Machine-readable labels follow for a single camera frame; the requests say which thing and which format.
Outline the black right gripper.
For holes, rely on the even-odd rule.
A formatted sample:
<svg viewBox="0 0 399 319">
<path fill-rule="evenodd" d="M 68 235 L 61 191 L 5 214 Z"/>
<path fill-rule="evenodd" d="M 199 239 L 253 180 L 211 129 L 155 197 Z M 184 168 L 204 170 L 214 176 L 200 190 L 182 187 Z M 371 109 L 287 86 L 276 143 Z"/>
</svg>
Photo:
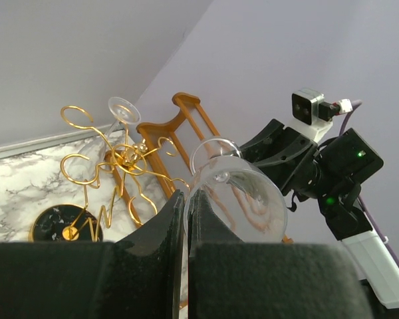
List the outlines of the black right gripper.
<svg viewBox="0 0 399 319">
<path fill-rule="evenodd" d="M 319 179 L 314 163 L 317 149 L 316 142 L 276 119 L 240 147 L 243 158 L 259 168 L 283 195 L 293 190 L 304 196 L 313 195 Z"/>
</svg>

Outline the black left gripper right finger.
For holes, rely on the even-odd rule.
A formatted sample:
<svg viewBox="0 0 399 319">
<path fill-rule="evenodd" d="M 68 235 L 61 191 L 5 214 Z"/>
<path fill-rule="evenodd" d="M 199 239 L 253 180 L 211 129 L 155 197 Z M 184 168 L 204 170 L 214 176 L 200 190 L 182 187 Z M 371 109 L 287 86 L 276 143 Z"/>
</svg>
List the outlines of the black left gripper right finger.
<svg viewBox="0 0 399 319">
<path fill-rule="evenodd" d="M 244 243 L 204 191 L 188 205 L 190 318 L 372 318 L 347 254 L 310 244 Z"/>
</svg>

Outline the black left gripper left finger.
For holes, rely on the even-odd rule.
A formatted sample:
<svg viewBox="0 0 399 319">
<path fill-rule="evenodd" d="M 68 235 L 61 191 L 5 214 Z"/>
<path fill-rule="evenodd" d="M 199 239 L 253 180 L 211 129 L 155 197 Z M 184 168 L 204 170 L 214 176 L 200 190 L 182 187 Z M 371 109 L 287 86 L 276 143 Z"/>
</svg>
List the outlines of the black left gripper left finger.
<svg viewBox="0 0 399 319">
<path fill-rule="evenodd" d="M 118 242 L 0 243 L 0 318 L 177 318 L 184 195 Z"/>
</svg>

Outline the clear tall wine glass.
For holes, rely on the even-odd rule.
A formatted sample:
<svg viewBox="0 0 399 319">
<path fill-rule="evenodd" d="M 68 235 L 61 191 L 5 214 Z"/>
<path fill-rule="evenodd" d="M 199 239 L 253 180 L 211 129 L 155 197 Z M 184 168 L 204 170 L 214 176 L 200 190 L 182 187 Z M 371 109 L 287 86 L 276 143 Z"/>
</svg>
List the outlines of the clear tall wine glass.
<svg viewBox="0 0 399 319">
<path fill-rule="evenodd" d="M 235 142 L 211 137 L 190 156 L 192 178 L 184 209 L 184 231 L 200 210 L 204 195 L 212 217 L 246 243 L 281 243 L 287 228 L 287 206 L 279 188 L 244 159 Z"/>
</svg>

